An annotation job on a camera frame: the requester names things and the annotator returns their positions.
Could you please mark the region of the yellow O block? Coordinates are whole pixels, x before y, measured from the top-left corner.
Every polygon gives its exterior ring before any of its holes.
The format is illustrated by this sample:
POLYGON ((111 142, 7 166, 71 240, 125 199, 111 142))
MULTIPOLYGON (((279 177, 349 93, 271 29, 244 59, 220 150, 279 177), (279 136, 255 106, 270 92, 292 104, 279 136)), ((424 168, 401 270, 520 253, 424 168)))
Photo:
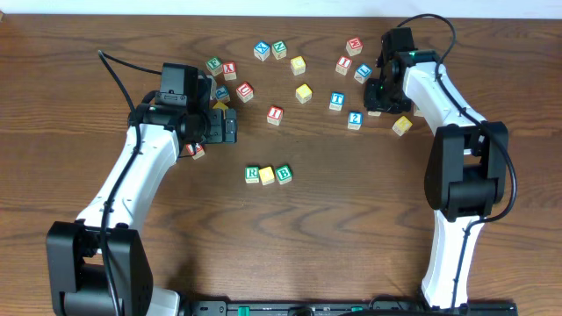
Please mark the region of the yellow O block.
POLYGON ((262 185, 268 185, 275 182, 275 172, 271 166, 259 169, 258 174, 262 185))
POLYGON ((380 117, 382 112, 381 111, 368 111, 367 114, 373 117, 380 117))

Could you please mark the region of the blue T block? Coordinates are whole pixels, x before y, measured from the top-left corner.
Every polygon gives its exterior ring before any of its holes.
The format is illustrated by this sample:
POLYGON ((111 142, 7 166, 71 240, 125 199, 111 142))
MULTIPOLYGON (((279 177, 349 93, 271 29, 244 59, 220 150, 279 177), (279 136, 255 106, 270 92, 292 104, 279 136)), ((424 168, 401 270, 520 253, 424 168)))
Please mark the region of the blue T block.
POLYGON ((345 96, 339 92, 332 92, 329 101, 329 110, 340 111, 343 107, 345 96))

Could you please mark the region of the green R block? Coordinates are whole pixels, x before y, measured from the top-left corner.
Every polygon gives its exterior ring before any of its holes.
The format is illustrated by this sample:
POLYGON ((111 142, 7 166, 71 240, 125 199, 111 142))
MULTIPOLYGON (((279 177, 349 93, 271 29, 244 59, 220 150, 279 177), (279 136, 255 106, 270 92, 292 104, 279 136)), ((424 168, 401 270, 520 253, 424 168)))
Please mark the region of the green R block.
POLYGON ((246 167, 244 178, 246 183, 260 183, 259 168, 256 166, 246 167))

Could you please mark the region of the green B block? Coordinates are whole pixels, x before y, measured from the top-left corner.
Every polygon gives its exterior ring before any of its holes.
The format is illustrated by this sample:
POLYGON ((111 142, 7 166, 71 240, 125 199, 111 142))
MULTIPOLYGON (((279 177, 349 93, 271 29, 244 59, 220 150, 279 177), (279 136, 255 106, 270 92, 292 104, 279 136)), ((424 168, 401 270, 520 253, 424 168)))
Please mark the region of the green B block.
POLYGON ((288 165, 275 169, 275 175, 280 184, 289 183, 292 180, 292 171, 288 165))

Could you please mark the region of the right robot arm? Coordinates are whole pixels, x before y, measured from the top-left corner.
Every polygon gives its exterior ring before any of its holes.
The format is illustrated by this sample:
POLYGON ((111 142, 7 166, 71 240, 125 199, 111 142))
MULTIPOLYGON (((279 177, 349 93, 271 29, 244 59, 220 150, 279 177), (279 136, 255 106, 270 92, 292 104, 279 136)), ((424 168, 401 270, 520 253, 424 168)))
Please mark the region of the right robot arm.
POLYGON ((417 106, 434 135, 424 191, 435 228, 421 294, 432 310, 455 310, 468 301, 479 233, 504 194, 508 130, 465 101, 434 51, 382 53, 377 66, 365 108, 400 114, 417 106))

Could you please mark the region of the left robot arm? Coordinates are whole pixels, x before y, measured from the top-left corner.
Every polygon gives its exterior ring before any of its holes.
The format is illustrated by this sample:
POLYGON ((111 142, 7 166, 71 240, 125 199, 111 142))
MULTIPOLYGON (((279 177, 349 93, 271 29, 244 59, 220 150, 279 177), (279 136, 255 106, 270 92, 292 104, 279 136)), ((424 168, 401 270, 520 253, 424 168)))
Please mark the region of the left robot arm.
POLYGON ((93 200, 47 233, 57 315, 179 315, 181 295, 155 286, 141 231, 162 179, 185 149, 234 143, 233 109, 139 104, 126 143, 93 200))

